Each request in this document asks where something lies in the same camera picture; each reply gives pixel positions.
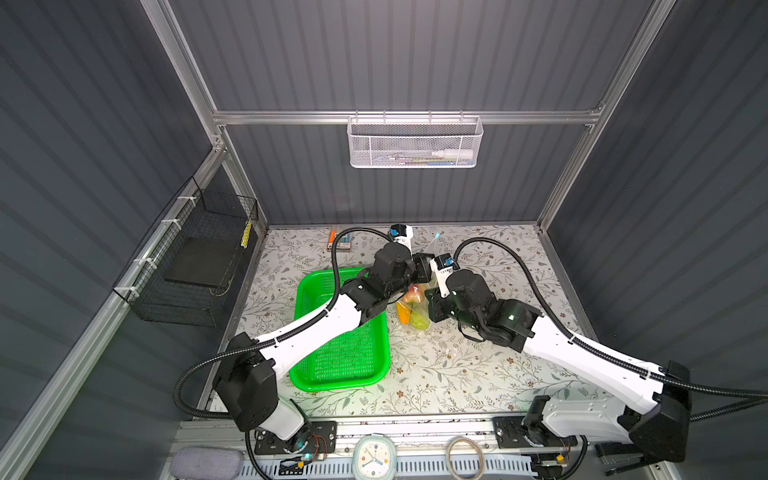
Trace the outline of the green guava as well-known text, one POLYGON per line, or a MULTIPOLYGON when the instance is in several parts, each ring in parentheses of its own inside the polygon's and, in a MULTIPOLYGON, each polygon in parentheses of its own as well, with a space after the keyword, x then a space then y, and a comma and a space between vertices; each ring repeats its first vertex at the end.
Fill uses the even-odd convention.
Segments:
POLYGON ((419 312, 412 311, 410 315, 410 325, 416 330, 425 331, 430 327, 431 321, 428 317, 419 312))

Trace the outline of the clear zip top bag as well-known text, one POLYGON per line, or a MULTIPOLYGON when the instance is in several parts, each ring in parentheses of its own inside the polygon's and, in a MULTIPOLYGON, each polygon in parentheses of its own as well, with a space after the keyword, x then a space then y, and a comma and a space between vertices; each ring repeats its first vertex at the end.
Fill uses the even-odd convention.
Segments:
POLYGON ((427 291, 437 287, 434 258, 435 255, 432 253, 417 252, 417 260, 421 262, 424 271, 420 278, 425 278, 426 281, 412 284, 396 302, 400 323, 420 331, 427 330, 432 324, 427 291))

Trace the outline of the orange carrot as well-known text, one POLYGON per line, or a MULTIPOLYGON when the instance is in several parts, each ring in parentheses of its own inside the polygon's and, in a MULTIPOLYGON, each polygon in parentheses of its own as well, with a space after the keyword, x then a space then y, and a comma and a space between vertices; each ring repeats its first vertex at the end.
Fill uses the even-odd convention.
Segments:
POLYGON ((409 325, 411 323, 411 315, 412 315, 411 308, 406 304, 397 302, 396 309, 397 309, 398 319, 400 323, 404 325, 409 325))

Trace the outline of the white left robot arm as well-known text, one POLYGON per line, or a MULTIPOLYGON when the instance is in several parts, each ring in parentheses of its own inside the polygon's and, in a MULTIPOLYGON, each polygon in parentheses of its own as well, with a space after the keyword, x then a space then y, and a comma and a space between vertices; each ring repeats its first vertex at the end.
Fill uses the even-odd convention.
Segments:
POLYGON ((342 233, 370 233, 387 242, 366 272, 342 281, 337 255, 340 240, 335 239, 330 300, 289 325, 255 339, 246 336, 190 367, 173 389, 173 402, 179 410, 196 418, 231 419, 244 433, 265 430, 281 440, 308 431, 309 421, 299 407, 280 397, 278 381, 320 347, 385 312, 392 299, 405 294, 411 285, 431 278, 430 257, 412 251, 412 226, 394 224, 387 233, 351 227, 342 233), (182 397, 186 381, 207 366, 216 368, 215 386, 227 408, 225 413, 196 408, 182 397))

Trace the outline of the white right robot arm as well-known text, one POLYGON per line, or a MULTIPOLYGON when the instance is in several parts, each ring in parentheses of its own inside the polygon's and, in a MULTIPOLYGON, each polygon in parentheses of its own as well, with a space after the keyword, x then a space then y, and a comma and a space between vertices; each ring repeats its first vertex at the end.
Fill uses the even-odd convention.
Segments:
POLYGON ((427 294, 431 320, 454 319, 458 327, 473 330, 475 342, 541 358, 608 393, 603 401, 537 396, 523 421, 531 440, 583 436, 631 445, 655 461, 681 462, 691 423, 766 403, 764 391, 695 384, 679 363, 639 360, 575 333, 557 318, 522 258, 508 246, 502 249, 525 275, 536 306, 497 298, 482 276, 460 267, 450 254, 428 256, 417 267, 420 280, 437 283, 427 294))

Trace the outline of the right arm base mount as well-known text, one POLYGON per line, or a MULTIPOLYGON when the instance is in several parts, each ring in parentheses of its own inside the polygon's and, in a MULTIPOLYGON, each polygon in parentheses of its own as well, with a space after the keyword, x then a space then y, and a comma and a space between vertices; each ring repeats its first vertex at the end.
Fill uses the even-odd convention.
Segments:
POLYGON ((569 449, 579 444, 576 436, 558 437, 544 427, 530 431, 524 425, 525 414, 497 415, 491 418, 492 431, 501 448, 555 448, 569 449))

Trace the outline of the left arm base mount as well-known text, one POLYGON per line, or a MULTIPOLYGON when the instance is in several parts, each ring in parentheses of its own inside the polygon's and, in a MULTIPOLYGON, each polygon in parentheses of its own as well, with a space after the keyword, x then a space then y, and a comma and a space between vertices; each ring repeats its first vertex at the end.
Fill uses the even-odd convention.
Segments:
POLYGON ((336 421, 310 420, 307 426, 285 440, 267 430, 257 430, 253 450, 257 455, 333 453, 337 429, 336 421))

